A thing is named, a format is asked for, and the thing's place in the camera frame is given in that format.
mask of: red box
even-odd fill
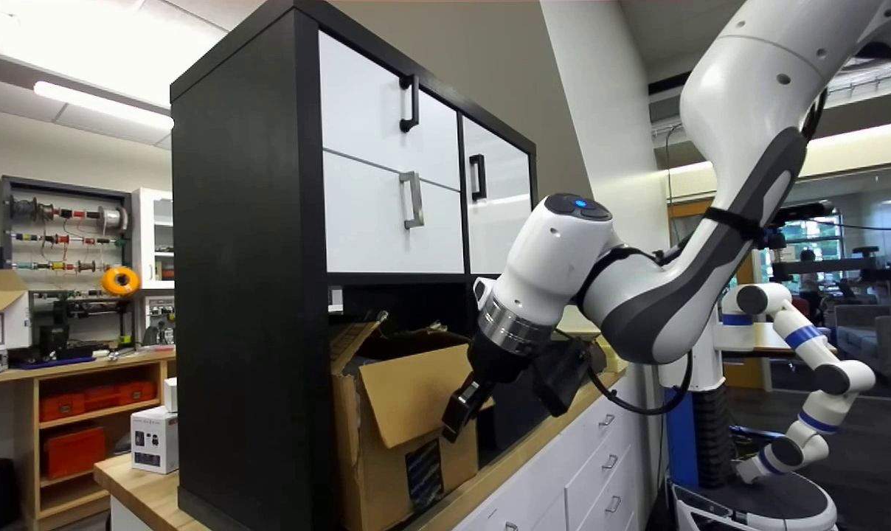
[[[154,380],[123,380],[117,388],[122,404],[150,402],[157,400]]]
[[[43,479],[69,479],[89,472],[105,457],[105,435],[99,429],[83,429],[43,441]]]
[[[86,391],[86,410],[105,410],[105,408],[117,408],[117,404],[122,404],[117,388]]]
[[[63,395],[48,395],[42,400],[39,419],[52,423],[52,419],[69,419],[86,413],[86,395],[83,392],[63,392]]]

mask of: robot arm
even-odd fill
[[[865,364],[831,355],[825,338],[790,305],[790,292],[778,284],[738,286],[721,301],[721,348],[735,351],[738,345],[749,345],[754,320],[772,323],[775,338],[815,372],[816,391],[805,400],[781,441],[735,466],[747,484],[825,460],[825,436],[837,431],[855,395],[877,385],[877,376]]]
[[[610,214],[589,197],[536,203],[502,279],[474,286],[471,376],[446,408],[446,436],[527,367],[573,298],[619,357],[678,360],[790,192],[809,141],[800,121],[815,121],[822,85],[880,38],[891,46],[891,0],[747,0],[681,93],[685,131],[716,175],[685,252],[657,265],[622,255]]]

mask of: humanoid robot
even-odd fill
[[[474,284],[471,376],[452,395],[442,435],[455,436],[495,385],[514,380],[527,367],[566,305],[579,305],[632,364],[666,367],[685,357],[741,261],[763,246],[763,228],[802,168],[822,112],[821,94],[855,53],[891,57],[891,0],[747,0],[681,93],[685,131],[716,175],[712,209],[681,255],[653,264],[619,242],[603,203],[579,196],[542,197],[521,224],[502,279]],[[787,436],[735,466],[741,481],[757,484],[763,475],[825,457],[822,435],[836,431],[852,400],[874,388],[870,369],[836,360],[825,339],[775,286],[741,286],[721,308],[723,320],[735,314],[772,320],[821,380]],[[729,509],[691,500],[691,509],[695,504],[703,515]],[[836,509],[825,495],[825,509],[812,520],[731,510],[725,522],[831,528]]]

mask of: lamp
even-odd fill
[[[0,57],[0,84],[29,88],[42,97],[52,97],[70,107],[95,109],[122,121],[144,124],[154,131],[172,131],[173,121],[164,109],[133,100],[114,93],[102,93],[89,84],[76,84],[60,75],[39,71],[33,66]]]

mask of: white box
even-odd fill
[[[0,270],[0,351],[33,345],[29,295],[20,279]]]
[[[178,413],[150,408],[130,417],[130,460],[136,469],[178,472],[178,457]]]

